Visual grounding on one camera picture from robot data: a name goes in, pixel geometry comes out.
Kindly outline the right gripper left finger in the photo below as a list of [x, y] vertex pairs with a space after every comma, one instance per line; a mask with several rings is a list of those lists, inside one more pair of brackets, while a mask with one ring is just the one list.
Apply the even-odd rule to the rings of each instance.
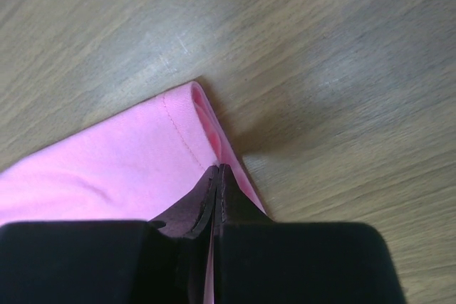
[[203, 303], [218, 169], [149, 221], [1, 227], [3, 303]]

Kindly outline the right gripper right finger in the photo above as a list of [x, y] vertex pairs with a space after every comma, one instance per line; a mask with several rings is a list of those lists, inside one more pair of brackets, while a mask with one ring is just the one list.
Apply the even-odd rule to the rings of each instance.
[[388, 246], [359, 222], [279, 223], [217, 175], [216, 303], [404, 303]]

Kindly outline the pink t shirt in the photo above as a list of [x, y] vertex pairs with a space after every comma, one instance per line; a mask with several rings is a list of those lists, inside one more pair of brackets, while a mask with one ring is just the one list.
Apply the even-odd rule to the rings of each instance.
[[1, 173], [1, 222], [152, 219], [212, 165], [260, 204], [199, 83], [159, 94]]

